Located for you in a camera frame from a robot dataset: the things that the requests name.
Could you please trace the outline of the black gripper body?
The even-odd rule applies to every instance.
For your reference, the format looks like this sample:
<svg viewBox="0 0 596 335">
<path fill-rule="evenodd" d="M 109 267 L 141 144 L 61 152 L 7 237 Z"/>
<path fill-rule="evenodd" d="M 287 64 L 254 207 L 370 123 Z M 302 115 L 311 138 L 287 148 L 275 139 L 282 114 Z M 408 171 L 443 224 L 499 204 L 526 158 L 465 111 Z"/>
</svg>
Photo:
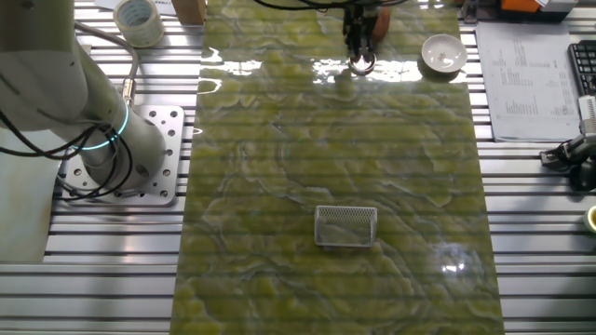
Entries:
<svg viewBox="0 0 596 335">
<path fill-rule="evenodd" d="M 344 8 L 343 34 L 371 37 L 377 19 L 378 6 L 347 5 Z"/>
</svg>

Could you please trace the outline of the person bare hand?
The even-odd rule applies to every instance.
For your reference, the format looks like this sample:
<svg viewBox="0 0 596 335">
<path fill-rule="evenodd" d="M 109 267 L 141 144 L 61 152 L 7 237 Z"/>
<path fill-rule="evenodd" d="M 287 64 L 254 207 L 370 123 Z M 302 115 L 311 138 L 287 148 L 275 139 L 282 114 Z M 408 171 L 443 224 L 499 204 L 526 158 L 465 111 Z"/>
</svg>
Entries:
<svg viewBox="0 0 596 335">
<path fill-rule="evenodd" d="M 375 26 L 372 30 L 372 41 L 379 44 L 386 36 L 391 20 L 391 10 L 389 7 L 382 7 Z"/>
</svg>

